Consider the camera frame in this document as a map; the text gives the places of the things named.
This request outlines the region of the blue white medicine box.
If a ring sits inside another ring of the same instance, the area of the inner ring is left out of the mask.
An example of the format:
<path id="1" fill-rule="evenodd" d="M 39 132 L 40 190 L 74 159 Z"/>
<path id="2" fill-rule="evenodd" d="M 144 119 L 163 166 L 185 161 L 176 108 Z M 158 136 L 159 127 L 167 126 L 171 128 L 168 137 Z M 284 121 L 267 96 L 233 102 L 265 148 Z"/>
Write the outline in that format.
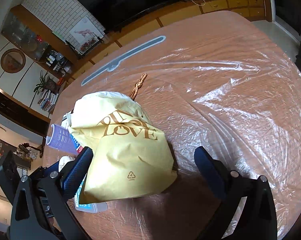
<path id="1" fill-rule="evenodd" d="M 62 121 L 61 121 L 61 127 L 65 128 L 67 131 L 69 130 L 69 120 L 68 117 L 71 115 L 71 112 L 68 112 L 63 115 Z M 70 134 L 69 135 L 72 145 L 79 154 L 80 148 L 83 148 L 82 145 Z M 76 194 L 74 195 L 74 206 L 77 211 L 82 211 L 86 213 L 99 213 L 99 212 L 104 212 L 108 210 L 108 204 L 106 202 L 101 202 L 101 203 L 81 203 L 81 197 L 84 195 L 84 184 L 86 182 L 86 177 L 83 178 L 80 186 L 78 187 L 78 190 Z"/>

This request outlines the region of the purple hair roller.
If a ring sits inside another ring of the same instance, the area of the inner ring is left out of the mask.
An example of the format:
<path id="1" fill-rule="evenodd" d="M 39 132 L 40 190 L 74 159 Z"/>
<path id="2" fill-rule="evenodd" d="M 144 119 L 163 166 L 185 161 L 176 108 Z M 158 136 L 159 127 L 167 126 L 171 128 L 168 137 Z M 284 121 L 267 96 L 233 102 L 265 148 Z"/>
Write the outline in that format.
<path id="1" fill-rule="evenodd" d="M 77 155 L 76 148 L 66 128 L 52 124 L 52 134 L 47 136 L 46 145 L 59 151 Z"/>

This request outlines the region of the yellow paper bag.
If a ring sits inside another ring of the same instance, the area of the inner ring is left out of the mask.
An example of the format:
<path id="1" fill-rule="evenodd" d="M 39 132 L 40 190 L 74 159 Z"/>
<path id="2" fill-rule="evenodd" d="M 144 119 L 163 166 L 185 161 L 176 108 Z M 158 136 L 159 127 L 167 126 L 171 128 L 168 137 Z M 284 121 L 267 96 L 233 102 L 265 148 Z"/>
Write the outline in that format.
<path id="1" fill-rule="evenodd" d="M 93 151 L 81 203 L 159 194 L 176 180 L 165 133 L 129 96 L 86 94 L 68 120 L 70 134 Z"/>

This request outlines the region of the light blue drawstring bag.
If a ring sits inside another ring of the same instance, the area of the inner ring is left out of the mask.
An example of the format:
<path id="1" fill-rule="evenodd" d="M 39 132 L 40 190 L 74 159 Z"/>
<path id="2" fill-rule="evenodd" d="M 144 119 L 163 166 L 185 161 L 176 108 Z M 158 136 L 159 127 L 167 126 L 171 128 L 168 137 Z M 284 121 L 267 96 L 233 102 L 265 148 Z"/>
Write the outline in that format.
<path id="1" fill-rule="evenodd" d="M 59 160 L 59 164 L 58 164 L 58 172 L 60 172 L 63 167 L 68 163 L 68 162 L 71 162 L 71 161 L 74 161 L 74 157 L 73 156 L 70 156 L 70 155 L 65 155 L 65 156 L 62 156 Z"/>

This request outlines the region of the stack of books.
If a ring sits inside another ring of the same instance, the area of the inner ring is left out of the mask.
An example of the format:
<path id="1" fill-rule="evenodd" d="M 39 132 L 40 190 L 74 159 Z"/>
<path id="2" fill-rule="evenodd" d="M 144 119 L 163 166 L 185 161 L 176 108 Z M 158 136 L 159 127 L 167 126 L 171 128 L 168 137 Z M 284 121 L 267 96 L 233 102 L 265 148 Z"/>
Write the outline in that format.
<path id="1" fill-rule="evenodd" d="M 55 107 L 58 97 L 58 93 L 54 93 L 49 89 L 44 89 L 40 93 L 38 105 L 43 111 L 50 112 Z"/>

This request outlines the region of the potted green plant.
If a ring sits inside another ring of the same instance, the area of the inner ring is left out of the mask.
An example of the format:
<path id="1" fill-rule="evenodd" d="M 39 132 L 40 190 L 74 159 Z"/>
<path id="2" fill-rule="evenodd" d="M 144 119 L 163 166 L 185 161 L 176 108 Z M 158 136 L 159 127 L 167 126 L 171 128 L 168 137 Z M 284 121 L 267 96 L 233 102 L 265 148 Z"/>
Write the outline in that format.
<path id="1" fill-rule="evenodd" d="M 39 95 L 42 92 L 42 90 L 46 87 L 46 85 L 47 85 L 50 78 L 51 77 L 49 76 L 48 72 L 46 72 L 44 74 L 44 72 L 41 71 L 40 72 L 40 77 L 39 77 L 39 83 L 37 83 L 35 85 L 35 88 L 34 88 L 33 92 L 35 94 Z"/>

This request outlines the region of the clear plastic table cover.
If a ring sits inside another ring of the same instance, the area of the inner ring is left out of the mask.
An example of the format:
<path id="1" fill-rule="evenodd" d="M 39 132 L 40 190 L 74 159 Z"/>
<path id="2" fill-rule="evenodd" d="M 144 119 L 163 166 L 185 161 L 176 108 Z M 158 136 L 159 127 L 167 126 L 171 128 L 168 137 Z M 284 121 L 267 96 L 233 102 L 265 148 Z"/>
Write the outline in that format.
<path id="1" fill-rule="evenodd" d="M 178 166 L 164 193 L 109 203 L 107 211 L 75 215 L 93 239 L 194 239 L 217 209 L 193 158 L 203 146 L 228 168 L 265 175 L 284 239 L 301 214 L 301 74 L 286 59 L 256 62 L 134 60 L 86 86 L 74 81 L 60 95 L 60 123 L 85 94 L 127 93 L 147 73 L 137 101 L 165 132 Z"/>

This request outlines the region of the giraffe picture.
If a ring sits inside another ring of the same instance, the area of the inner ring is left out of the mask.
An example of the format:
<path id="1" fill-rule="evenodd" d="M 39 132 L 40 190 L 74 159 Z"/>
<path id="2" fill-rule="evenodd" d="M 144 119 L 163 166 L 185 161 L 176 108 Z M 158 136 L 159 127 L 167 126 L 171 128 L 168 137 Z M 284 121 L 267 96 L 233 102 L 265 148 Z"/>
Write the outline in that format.
<path id="1" fill-rule="evenodd" d="M 78 42 L 75 48 L 81 55 L 85 54 L 104 37 L 87 17 L 82 18 L 70 30 L 70 34 Z"/>

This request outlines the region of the round wall frame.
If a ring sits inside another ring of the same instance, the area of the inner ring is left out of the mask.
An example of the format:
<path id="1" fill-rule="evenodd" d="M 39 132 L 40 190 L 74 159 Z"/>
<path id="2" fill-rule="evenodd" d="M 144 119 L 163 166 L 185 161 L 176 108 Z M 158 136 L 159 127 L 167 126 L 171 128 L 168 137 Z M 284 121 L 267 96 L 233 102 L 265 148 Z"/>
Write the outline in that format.
<path id="1" fill-rule="evenodd" d="M 15 74 L 24 68 L 26 57 L 21 50 L 13 48 L 3 53 L 0 63 L 5 72 Z"/>

